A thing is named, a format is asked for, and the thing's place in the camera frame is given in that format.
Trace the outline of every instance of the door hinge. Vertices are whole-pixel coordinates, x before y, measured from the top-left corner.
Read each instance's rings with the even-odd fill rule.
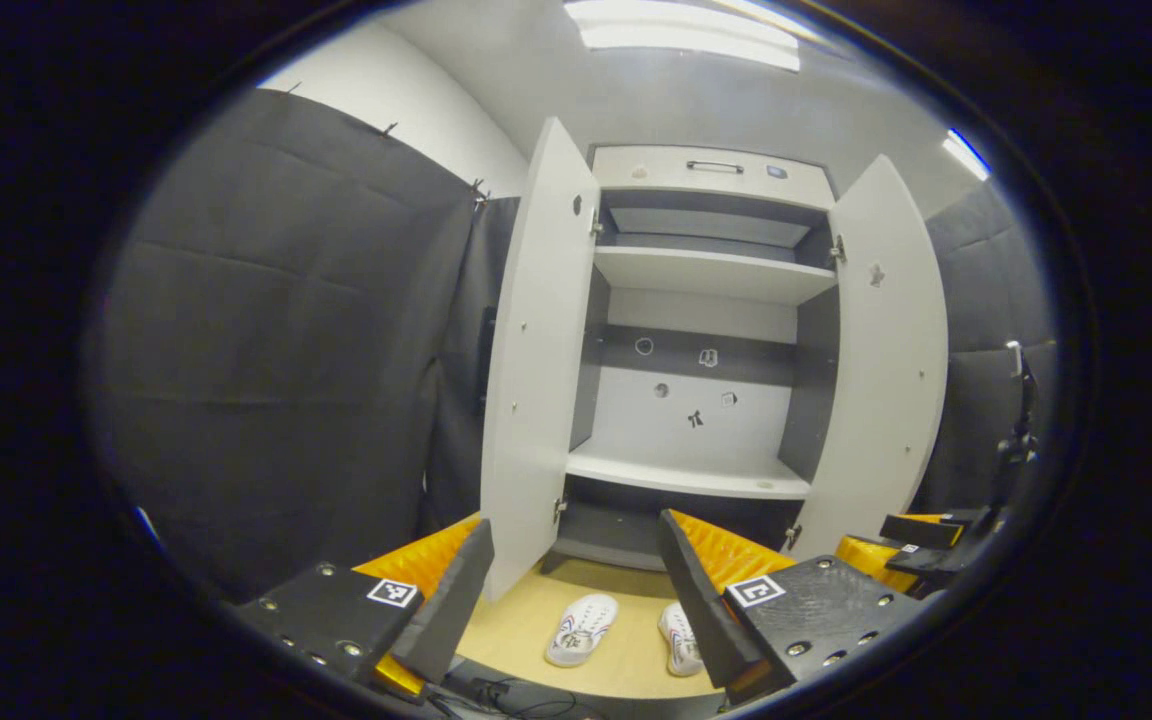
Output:
[[[836,236],[833,238],[833,247],[829,247],[829,258],[833,259],[833,262],[835,262],[835,265],[838,265],[839,263],[847,264],[847,250],[844,247],[842,247],[841,233],[836,234]]]

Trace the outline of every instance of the drawer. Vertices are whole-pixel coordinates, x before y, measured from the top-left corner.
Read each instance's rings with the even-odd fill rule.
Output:
[[[783,170],[785,177],[776,177]],[[753,152],[673,145],[616,145],[594,150],[594,179],[604,190],[679,190],[786,202],[828,210],[833,191],[824,169]]]

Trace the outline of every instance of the ceiling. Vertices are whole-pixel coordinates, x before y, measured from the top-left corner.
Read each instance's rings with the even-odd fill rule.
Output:
[[[804,41],[803,69],[672,50],[590,53],[561,0],[424,0],[381,22],[442,66],[530,158],[545,118],[574,141],[732,147],[826,167],[841,194],[885,154],[924,217],[978,183],[946,126],[858,61]]]

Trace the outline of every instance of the open cabinet door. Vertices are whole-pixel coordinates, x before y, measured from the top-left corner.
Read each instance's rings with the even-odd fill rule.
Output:
[[[829,210],[838,265],[838,387],[796,558],[877,537],[927,469],[945,402],[948,325],[937,255],[914,197],[879,156]]]
[[[483,433],[483,516],[498,600],[558,537],[599,187],[556,118],[531,156],[503,266]]]

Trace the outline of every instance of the shoe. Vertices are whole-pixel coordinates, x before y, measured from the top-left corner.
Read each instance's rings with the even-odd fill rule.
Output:
[[[575,667],[589,660],[616,620],[616,598],[605,594],[586,594],[568,605],[550,650],[545,651],[545,660],[559,667]]]
[[[700,660],[700,649],[696,647],[696,635],[691,632],[691,623],[682,614],[682,606],[674,602],[660,614],[660,634],[664,642],[669,643],[669,673],[685,679],[704,669]]]

